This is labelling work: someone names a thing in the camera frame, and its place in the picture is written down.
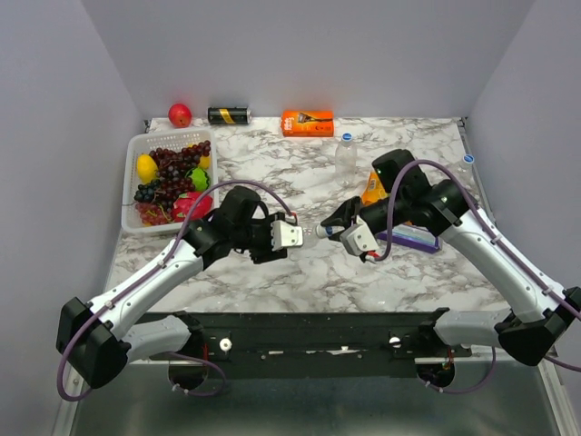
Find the clear bottle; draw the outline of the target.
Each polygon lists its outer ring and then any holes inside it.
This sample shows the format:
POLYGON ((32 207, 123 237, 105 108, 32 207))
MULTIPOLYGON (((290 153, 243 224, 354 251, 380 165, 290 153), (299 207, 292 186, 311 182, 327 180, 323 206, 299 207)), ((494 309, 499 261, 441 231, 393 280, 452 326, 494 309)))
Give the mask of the clear bottle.
POLYGON ((463 162, 463 157, 458 161, 458 165, 457 165, 457 171, 458 174, 464 176, 464 177, 471 177, 473 174, 473 167, 474 167, 474 163, 473 164, 467 164, 463 162))
POLYGON ((316 228, 313 226, 305 225, 302 227, 302 240, 304 244, 315 243, 319 239, 316 228))
POLYGON ((339 186, 349 187, 357 173, 357 145, 353 139, 349 143, 341 141, 335 151, 335 181, 339 186))

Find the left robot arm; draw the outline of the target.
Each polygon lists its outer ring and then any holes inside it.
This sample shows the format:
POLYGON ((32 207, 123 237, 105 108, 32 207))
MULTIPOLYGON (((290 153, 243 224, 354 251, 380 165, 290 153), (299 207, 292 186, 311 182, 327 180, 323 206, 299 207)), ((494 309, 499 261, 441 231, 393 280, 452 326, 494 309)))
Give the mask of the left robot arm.
POLYGON ((56 348, 61 354, 57 388, 66 400, 64 368, 71 366, 92 389, 116 378, 125 366, 161 353, 183 359, 194 357, 201 336, 177 315, 156 322, 140 320, 158 301, 208 269, 231 251, 250 253, 255 263, 283 258, 287 247, 278 229, 295 226, 298 219, 285 206, 280 213, 257 210, 266 206, 257 194, 259 183, 233 181, 219 207, 201 219, 186 217, 180 231, 152 261, 111 291, 89 302, 73 298, 60 314, 56 348))

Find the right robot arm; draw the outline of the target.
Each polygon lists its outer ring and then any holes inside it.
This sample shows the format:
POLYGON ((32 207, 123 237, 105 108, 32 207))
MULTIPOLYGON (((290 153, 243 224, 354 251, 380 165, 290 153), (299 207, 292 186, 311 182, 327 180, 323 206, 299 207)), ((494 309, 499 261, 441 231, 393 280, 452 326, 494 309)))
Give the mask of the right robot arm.
POLYGON ((423 161, 396 149, 372 166, 388 198, 363 205, 353 197, 316 228, 320 238, 340 242, 363 262, 385 260, 393 229, 412 223, 463 254, 501 293, 508 309, 500 312, 433 314, 418 333, 419 348, 430 356, 448 346, 498 347, 517 362, 538 365, 572 321, 580 316, 580 290, 565 289, 542 273, 512 244, 449 173, 432 184, 421 171, 423 161), (387 246, 376 237, 384 234, 387 246))

